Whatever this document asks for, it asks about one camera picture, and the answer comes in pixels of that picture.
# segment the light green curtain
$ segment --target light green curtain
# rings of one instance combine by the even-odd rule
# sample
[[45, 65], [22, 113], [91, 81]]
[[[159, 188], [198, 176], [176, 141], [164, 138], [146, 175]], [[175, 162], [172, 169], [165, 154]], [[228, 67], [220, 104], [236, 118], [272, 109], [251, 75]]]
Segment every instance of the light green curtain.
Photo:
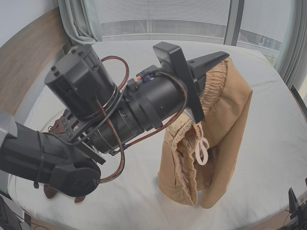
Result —
[[53, 0], [53, 2], [58, 3], [64, 29], [73, 44], [95, 44], [102, 41], [95, 0]]
[[291, 0], [290, 18], [282, 47], [275, 63], [288, 88], [293, 82], [302, 65], [302, 56], [307, 45], [307, 0]]

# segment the white bed sheet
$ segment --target white bed sheet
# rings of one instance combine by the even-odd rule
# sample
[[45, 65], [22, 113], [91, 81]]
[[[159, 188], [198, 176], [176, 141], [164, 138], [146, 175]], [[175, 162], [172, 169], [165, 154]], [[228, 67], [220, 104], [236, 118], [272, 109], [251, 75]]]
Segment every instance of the white bed sheet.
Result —
[[[117, 55], [130, 66], [130, 77], [159, 62], [152, 46], [159, 41], [101, 42], [93, 47], [100, 58]], [[246, 229], [288, 206], [288, 189], [300, 199], [306, 193], [307, 124], [292, 94], [265, 57], [257, 51], [198, 42], [168, 41], [181, 46], [186, 59], [216, 51], [228, 52], [253, 89], [249, 117], [236, 170], [228, 191], [211, 209], [171, 201], [157, 186], [163, 132], [129, 148], [126, 166], [116, 180], [99, 185], [79, 204], [58, 193], [47, 199], [43, 187], [12, 176], [9, 194], [33, 217], [64, 229]], [[119, 84], [124, 67], [105, 63]], [[26, 125], [46, 130], [64, 106], [45, 87]], [[119, 156], [106, 155], [102, 175], [112, 173]]]

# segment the screw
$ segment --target screw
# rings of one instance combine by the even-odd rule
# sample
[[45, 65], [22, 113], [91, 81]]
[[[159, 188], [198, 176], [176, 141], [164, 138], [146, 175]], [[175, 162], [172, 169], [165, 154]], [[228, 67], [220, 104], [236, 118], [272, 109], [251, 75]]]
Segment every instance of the screw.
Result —
[[127, 97], [125, 98], [125, 101], [126, 101], [126, 102], [130, 102], [130, 101], [131, 101], [131, 97], [130, 97], [130, 96], [127, 96]]

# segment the khaki fabric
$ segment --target khaki fabric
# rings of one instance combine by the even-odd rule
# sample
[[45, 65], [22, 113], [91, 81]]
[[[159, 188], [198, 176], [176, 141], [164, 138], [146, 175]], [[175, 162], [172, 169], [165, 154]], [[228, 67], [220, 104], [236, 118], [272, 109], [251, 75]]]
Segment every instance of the khaki fabric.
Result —
[[[166, 196], [196, 205], [197, 191], [202, 190], [200, 204], [209, 209], [224, 195], [235, 170], [251, 96], [230, 57], [206, 73], [200, 97], [205, 120], [194, 124], [183, 113], [165, 130], [158, 186]], [[210, 146], [203, 166], [195, 159], [200, 129]]]

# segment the drawstring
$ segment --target drawstring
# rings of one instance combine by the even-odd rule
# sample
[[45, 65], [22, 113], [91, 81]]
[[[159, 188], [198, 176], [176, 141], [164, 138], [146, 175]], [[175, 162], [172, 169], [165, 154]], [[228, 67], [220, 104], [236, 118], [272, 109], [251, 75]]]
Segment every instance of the drawstring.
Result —
[[205, 165], [208, 161], [208, 152], [207, 150], [209, 149], [209, 142], [208, 140], [204, 137], [204, 132], [201, 124], [198, 124], [199, 131], [200, 131], [200, 139], [198, 143], [196, 144], [196, 149], [195, 149], [195, 156], [196, 160], [200, 165]]

